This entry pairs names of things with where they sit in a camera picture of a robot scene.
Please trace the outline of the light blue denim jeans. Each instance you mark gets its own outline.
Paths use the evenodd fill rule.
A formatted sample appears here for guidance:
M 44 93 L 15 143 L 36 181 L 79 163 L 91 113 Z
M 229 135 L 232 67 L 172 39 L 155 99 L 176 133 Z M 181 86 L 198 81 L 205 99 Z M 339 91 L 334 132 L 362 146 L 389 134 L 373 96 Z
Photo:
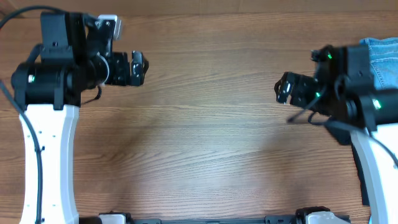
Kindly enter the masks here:
M 397 88 L 397 37 L 387 39 L 365 38 L 361 45 L 369 49 L 371 72 L 376 89 Z

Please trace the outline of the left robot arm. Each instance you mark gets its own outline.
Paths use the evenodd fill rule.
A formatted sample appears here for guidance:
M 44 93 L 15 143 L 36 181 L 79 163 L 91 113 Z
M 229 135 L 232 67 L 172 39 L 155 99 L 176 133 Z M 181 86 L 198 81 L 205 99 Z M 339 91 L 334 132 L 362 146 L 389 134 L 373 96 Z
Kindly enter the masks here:
M 85 90 L 141 86 L 149 63 L 140 51 L 114 52 L 115 15 L 44 12 L 42 42 L 12 74 L 13 103 L 25 145 L 22 223 L 78 223 L 73 144 Z

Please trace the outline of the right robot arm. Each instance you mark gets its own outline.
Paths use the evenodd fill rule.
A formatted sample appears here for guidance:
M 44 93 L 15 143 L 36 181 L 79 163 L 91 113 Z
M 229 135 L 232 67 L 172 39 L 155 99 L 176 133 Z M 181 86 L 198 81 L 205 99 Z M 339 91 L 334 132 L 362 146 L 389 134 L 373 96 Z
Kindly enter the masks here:
M 378 90 L 365 45 L 312 51 L 313 77 L 285 72 L 278 103 L 328 116 L 318 126 L 350 134 L 363 171 L 373 223 L 397 223 L 397 90 Z

